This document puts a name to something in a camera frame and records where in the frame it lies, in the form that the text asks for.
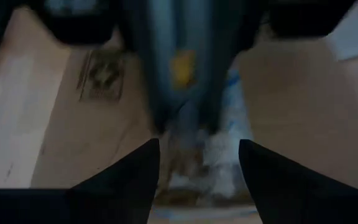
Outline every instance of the wooden floor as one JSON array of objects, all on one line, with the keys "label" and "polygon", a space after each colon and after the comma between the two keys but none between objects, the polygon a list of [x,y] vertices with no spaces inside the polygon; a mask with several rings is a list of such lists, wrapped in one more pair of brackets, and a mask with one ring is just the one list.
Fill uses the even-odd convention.
[{"label": "wooden floor", "polygon": [[[151,137],[136,59],[119,103],[78,101],[84,53],[15,13],[0,50],[0,187],[71,187]],[[263,41],[235,67],[257,143],[358,188],[358,58],[336,62],[324,39]]]}]

